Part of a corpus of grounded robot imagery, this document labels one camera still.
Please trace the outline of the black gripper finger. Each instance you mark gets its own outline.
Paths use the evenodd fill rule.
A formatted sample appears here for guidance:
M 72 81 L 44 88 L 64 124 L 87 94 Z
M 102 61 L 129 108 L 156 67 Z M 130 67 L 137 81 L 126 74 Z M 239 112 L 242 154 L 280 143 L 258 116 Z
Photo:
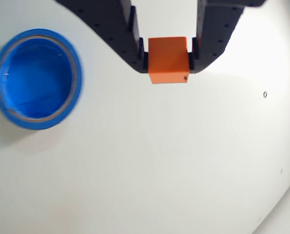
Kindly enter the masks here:
M 127 64 L 148 72 L 148 53 L 139 36 L 136 7 L 129 0 L 58 0 L 94 30 Z
M 207 68 L 225 51 L 245 7 L 260 7 L 264 0 L 199 0 L 196 37 L 189 52 L 190 73 Z

